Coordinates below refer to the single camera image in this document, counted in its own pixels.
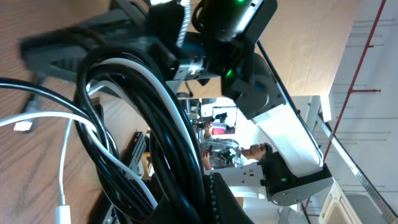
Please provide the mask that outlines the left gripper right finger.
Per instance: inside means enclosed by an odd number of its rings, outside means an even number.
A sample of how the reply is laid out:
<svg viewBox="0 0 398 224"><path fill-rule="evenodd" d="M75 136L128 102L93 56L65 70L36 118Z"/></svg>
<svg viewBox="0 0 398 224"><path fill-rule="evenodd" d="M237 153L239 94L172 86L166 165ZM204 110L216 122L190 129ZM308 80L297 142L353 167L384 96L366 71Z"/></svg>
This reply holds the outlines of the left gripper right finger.
<svg viewBox="0 0 398 224"><path fill-rule="evenodd" d="M150 224L219 223L253 224L230 191L221 174L212 172L202 176L204 192L194 197L186 195L174 179L162 181L164 195L146 219ZM200 202L198 208L193 206Z"/></svg>

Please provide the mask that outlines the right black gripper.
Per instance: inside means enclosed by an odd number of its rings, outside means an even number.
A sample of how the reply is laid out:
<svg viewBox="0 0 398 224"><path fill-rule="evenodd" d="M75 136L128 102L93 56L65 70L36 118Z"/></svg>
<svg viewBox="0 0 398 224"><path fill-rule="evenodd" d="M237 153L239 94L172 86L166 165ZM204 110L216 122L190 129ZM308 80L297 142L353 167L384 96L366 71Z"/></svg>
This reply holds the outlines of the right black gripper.
<svg viewBox="0 0 398 224"><path fill-rule="evenodd" d="M241 55L242 1L151 1L149 26L158 43L150 55L177 90L182 82L225 77Z"/></svg>

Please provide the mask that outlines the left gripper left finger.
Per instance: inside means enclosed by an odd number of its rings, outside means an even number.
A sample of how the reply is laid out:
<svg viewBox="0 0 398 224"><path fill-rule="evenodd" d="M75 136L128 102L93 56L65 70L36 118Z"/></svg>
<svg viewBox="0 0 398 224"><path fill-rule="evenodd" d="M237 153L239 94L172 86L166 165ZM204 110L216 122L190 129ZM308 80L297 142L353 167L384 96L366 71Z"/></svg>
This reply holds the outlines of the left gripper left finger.
<svg viewBox="0 0 398 224"><path fill-rule="evenodd" d="M22 40L20 53L27 69L41 77L75 81L83 68L126 57L168 81L179 68L178 35L178 1L148 10L136 1L112 1L94 18Z"/></svg>

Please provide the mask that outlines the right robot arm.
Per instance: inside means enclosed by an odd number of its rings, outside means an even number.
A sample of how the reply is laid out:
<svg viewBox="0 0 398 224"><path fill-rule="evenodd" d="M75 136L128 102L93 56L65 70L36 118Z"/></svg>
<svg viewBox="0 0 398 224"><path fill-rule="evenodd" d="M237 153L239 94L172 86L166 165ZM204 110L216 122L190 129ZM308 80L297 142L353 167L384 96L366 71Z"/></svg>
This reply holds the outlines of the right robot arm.
<svg viewBox="0 0 398 224"><path fill-rule="evenodd" d="M151 1L151 31L173 53L166 80L173 91L189 78L220 78L221 94L234 101L275 147L261 184L268 201L295 205L329 187L333 178L260 36L276 1Z"/></svg>

